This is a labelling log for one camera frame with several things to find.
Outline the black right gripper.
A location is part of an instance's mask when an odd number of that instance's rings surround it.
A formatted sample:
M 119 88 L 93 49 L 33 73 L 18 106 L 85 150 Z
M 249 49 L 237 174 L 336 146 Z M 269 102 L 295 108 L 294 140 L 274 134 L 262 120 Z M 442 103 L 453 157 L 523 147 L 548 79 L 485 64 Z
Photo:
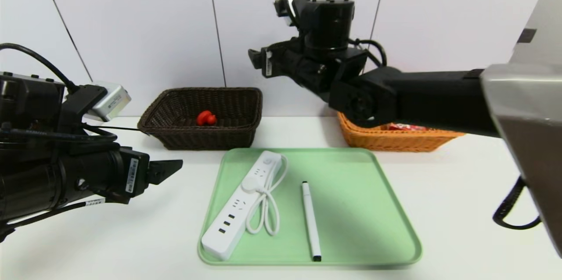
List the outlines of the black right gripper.
M 292 37 L 287 41 L 261 48 L 261 51 L 249 49 L 248 57 L 254 69 L 262 69 L 262 75 L 265 78 L 285 76 L 304 87 L 303 79 L 298 76 L 299 63 L 303 60 L 303 50 L 304 40 Z

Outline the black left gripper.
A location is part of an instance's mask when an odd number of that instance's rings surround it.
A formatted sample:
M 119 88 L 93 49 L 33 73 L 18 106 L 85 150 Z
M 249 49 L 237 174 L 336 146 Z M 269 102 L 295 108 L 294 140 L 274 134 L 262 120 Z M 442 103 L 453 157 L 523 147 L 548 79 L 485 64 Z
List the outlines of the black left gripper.
M 98 195 L 108 202 L 128 204 L 148 184 L 161 184 L 182 166 L 183 160 L 149 162 L 148 154 L 124 147 L 68 156 L 68 199 Z

